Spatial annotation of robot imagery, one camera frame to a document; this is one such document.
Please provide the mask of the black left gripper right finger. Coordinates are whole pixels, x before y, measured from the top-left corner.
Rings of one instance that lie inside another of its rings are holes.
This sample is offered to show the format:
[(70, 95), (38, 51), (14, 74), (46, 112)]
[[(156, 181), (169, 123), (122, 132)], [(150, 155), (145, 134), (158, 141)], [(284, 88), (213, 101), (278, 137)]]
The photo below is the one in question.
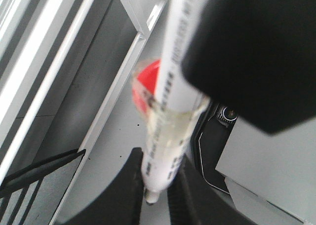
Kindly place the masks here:
[(207, 185), (187, 158), (183, 158), (167, 195), (172, 225), (255, 224)]

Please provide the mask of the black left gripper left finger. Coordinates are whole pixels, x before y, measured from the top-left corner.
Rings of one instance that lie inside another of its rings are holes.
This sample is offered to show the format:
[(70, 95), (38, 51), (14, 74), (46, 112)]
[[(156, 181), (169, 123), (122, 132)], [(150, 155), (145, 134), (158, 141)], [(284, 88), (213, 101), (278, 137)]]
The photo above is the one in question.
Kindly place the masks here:
[(141, 148), (133, 148), (111, 183), (64, 225), (138, 225), (144, 184)]

